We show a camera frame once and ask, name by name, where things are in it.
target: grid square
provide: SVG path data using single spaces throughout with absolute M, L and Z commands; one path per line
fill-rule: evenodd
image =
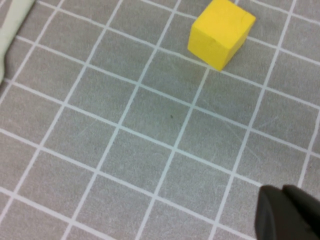
M 281 8 L 283 10 L 290 10 L 290 7 L 292 5 L 292 1 L 293 0 L 259 0 L 259 2 L 277 7 L 277 8 Z
M 231 232 L 217 228 L 213 240 L 245 240 L 242 237 L 232 234 Z
M 45 31 L 40 44 L 86 61 L 101 31 L 101 27 L 58 12 Z
M 65 0 L 61 8 L 101 24 L 107 24 L 118 0 Z
M 282 47 L 296 54 L 320 61 L 320 25 L 292 17 Z
M 320 2 L 317 0 L 297 0 L 293 12 L 308 19 L 320 21 Z
M 123 125 L 156 140 L 174 145 L 188 107 L 145 89 L 139 89 Z
M 220 223 L 255 238 L 258 194 L 257 186 L 235 178 L 226 199 Z
M 251 0 L 240 0 L 239 7 L 256 16 L 249 36 L 277 45 L 287 20 L 287 14 L 262 6 Z
M 81 68 L 74 61 L 36 47 L 16 81 L 63 101 Z
M 40 152 L 19 195 L 72 217 L 92 172 L 45 152 Z
M 80 228 L 73 226 L 66 240 L 103 240 L 103 239 L 95 235 L 92 235 Z
M 113 131 L 104 122 L 65 108 L 45 147 L 95 168 Z
M 77 221 L 115 239 L 134 239 L 150 197 L 98 176 Z
M 173 9 L 177 3 L 177 0 L 150 0 L 150 1 L 156 4 L 166 6 L 171 9 Z
M 0 225 L 1 239 L 59 240 L 67 223 L 14 200 Z
M 11 43 L 4 60 L 4 77 L 12 79 L 29 52 L 31 45 L 19 39 Z
M 307 149 L 317 115 L 310 106 L 266 91 L 253 127 Z
M 143 84 L 191 103 L 199 88 L 205 67 L 181 57 L 158 51 L 152 60 Z
M 87 68 L 69 103 L 117 123 L 134 87 L 131 83 Z
M 152 52 L 150 46 L 107 31 L 93 55 L 91 64 L 137 81 Z
M 245 133 L 238 126 L 193 110 L 178 148 L 231 170 Z
M 35 41 L 53 11 L 53 9 L 36 2 L 25 18 L 17 35 Z
M 215 219 L 229 175 L 181 154 L 176 154 L 159 196 Z
M 268 86 L 310 103 L 320 105 L 320 67 L 280 52 Z
M 212 0 L 181 0 L 178 11 L 198 17 Z
M 12 86 L 0 105 L 0 128 L 39 144 L 59 105 Z
M 171 151 L 120 130 L 101 171 L 154 192 Z
M 141 240 L 207 240 L 211 229 L 211 224 L 156 201 Z
M 110 27 L 156 44 L 170 14 L 168 10 L 140 0 L 124 0 Z
M 302 189 L 320 200 L 320 158 L 310 156 Z
M 164 35 L 161 47 L 182 54 L 188 58 L 202 61 L 188 50 L 190 29 L 194 21 L 194 19 L 189 17 L 174 15 Z
M 297 185 L 305 158 L 304 152 L 251 133 L 237 173 L 264 185 Z
M 0 83 L 0 96 L 2 94 L 4 94 L 5 90 L 7 89 L 8 87 L 8 83 L 6 83 L 5 81 L 2 81 L 2 83 Z
M 274 54 L 275 49 L 247 39 L 224 70 L 263 84 Z
M 217 71 L 210 71 L 196 105 L 248 125 L 261 89 Z
M 0 213 L 2 213 L 2 211 L 6 207 L 8 201 L 9 201 L 9 196 L 0 192 Z
M 0 133 L 0 186 L 13 191 L 27 168 L 35 148 Z

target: cube face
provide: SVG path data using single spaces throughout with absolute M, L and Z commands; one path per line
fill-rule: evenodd
M 193 23 L 188 50 L 221 71 L 245 42 L 255 20 L 229 0 L 213 0 Z
M 217 70 L 222 70 L 228 57 L 228 49 L 199 29 L 192 27 L 188 50 Z

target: white object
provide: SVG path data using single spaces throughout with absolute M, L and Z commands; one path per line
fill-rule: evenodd
M 0 84 L 5 75 L 5 55 L 35 0 L 12 0 L 0 29 Z

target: black object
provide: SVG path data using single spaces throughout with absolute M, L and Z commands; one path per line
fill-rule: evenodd
M 257 240 L 320 240 L 320 201 L 294 185 L 260 188 Z

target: yellow cube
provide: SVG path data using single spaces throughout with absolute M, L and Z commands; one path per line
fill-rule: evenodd
M 213 0 L 193 23 L 188 50 L 221 71 L 245 42 L 255 20 L 229 0 Z

